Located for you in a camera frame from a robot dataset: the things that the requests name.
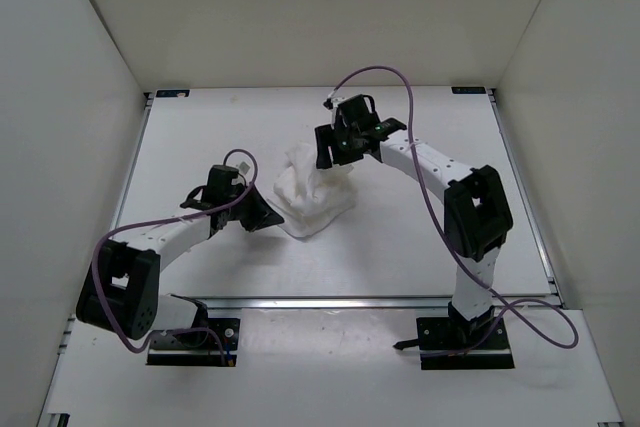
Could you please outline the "white pleated skirt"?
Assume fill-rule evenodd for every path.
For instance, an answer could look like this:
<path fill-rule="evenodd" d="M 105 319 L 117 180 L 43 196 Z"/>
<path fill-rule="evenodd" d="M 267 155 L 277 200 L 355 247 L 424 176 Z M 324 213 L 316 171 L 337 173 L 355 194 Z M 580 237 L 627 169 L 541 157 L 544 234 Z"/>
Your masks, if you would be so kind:
<path fill-rule="evenodd" d="M 353 167 L 318 169 L 316 154 L 316 148 L 306 142 L 289 148 L 268 198 L 284 219 L 280 228 L 295 239 L 317 234 L 357 202 L 357 189 L 350 177 Z"/>

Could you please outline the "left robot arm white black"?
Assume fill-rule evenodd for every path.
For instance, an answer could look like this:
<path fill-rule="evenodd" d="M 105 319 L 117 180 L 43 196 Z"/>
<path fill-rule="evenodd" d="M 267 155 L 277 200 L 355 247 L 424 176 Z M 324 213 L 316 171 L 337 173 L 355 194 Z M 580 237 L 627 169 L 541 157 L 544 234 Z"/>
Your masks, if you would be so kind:
<path fill-rule="evenodd" d="M 159 292 L 161 273 L 193 247 L 237 223 L 254 233 L 279 227 L 296 239 L 310 237 L 356 204 L 349 177 L 362 154 L 328 126 L 314 145 L 290 148 L 272 197 L 256 185 L 258 163 L 236 165 L 228 157 L 213 165 L 204 184 L 185 197 L 171 217 L 124 225 L 96 245 L 76 306 L 77 318 L 113 332 L 127 350 L 142 352 L 156 334 L 197 345 L 213 337 L 203 305 L 193 298 Z"/>

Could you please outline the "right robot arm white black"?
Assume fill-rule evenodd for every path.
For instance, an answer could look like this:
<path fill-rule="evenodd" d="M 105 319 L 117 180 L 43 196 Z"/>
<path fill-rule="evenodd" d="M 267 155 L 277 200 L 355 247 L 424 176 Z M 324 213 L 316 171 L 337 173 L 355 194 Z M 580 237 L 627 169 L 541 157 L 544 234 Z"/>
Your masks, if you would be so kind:
<path fill-rule="evenodd" d="M 325 124 L 315 129 L 316 167 L 344 166 L 369 155 L 419 183 L 443 206 L 436 228 L 457 263 L 454 294 L 448 305 L 449 338 L 471 347 L 494 318 L 495 264 L 513 227 L 499 173 L 491 166 L 473 168 L 453 160 L 409 135 L 408 128 L 389 118 L 360 131 Z"/>

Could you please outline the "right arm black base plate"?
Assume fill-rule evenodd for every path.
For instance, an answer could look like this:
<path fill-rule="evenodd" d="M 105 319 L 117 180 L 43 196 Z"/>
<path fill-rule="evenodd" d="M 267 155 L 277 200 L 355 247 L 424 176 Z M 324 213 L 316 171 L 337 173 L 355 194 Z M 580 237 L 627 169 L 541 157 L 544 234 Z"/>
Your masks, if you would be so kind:
<path fill-rule="evenodd" d="M 463 341 L 447 317 L 419 317 L 417 336 L 393 345 L 398 351 L 418 348 L 422 370 L 510 370 L 515 362 L 501 319 L 488 335 L 483 331 Z"/>

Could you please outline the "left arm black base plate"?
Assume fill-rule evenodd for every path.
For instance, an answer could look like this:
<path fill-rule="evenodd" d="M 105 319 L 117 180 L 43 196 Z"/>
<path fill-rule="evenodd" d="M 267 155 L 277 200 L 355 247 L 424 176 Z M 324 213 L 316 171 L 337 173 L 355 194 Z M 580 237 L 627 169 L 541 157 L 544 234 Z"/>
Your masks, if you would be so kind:
<path fill-rule="evenodd" d="M 218 335 L 222 348 L 205 332 L 158 337 L 149 346 L 146 364 L 170 367 L 235 367 L 241 319 L 209 318 L 208 327 Z"/>

